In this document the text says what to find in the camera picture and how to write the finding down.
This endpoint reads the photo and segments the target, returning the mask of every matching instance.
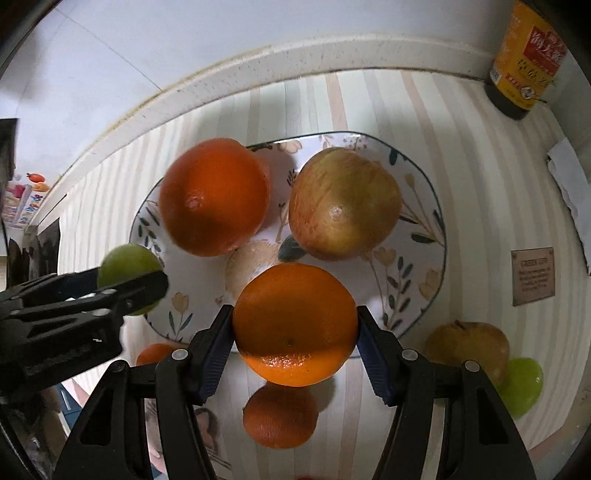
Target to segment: striped wallpaper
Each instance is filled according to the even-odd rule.
[[[514,122],[495,109],[479,82],[399,70],[311,76],[223,98],[137,138],[76,185],[60,218],[60,272],[94,267],[125,243],[152,186],[201,140],[232,137],[248,145],[347,129],[374,135],[412,158],[433,182],[444,211],[446,278],[403,344],[419,347],[435,325],[454,319],[501,327],[512,355],[531,356],[544,370],[540,401],[518,422],[528,448],[537,445],[564,423],[591,340],[582,250],[545,164],[546,152],[564,135],[544,105]],[[513,307],[510,251],[536,247],[554,247],[556,296]],[[142,319],[130,317],[123,357],[135,359],[145,345],[159,340]],[[102,371],[76,380],[91,391]],[[373,395],[359,360],[349,360],[335,376],[333,401],[311,441],[296,450],[265,450],[245,437],[241,408],[260,383],[232,358],[211,402],[224,418],[220,444],[235,477],[371,476],[392,412]],[[441,425],[440,408],[434,422]],[[432,434],[431,453],[438,440]],[[434,478],[436,468],[435,456],[424,478]]]

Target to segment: brown plaque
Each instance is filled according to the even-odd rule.
[[[513,305],[553,297],[556,293],[554,249],[513,250]]]

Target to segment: wall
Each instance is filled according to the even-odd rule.
[[[563,82],[552,102],[552,111],[569,138],[587,179],[591,179],[591,85],[570,57],[562,65]]]
[[[0,79],[0,117],[19,117],[17,171],[52,185],[102,132],[216,62],[325,35],[395,33],[493,54],[512,0],[64,0]]]

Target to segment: bottle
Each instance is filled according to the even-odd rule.
[[[537,103],[567,54],[552,26],[517,0],[485,92],[506,116],[521,120]]]

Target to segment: ceramic plate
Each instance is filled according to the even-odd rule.
[[[220,306],[234,304],[256,275],[277,263],[290,234],[287,202],[297,173],[316,152],[345,147],[379,161],[398,182],[403,200],[400,220],[374,250],[352,260],[324,262],[309,255],[300,261],[328,270],[369,307],[381,328],[398,337],[428,309],[439,292],[446,264],[446,235],[437,195],[423,171],[382,141],[354,132],[331,132],[250,147],[268,160],[273,187],[263,226],[232,254],[201,258],[176,247],[158,210],[160,180],[135,216],[129,241],[149,248],[170,280],[168,294],[145,318],[161,336],[189,343],[213,322]]]

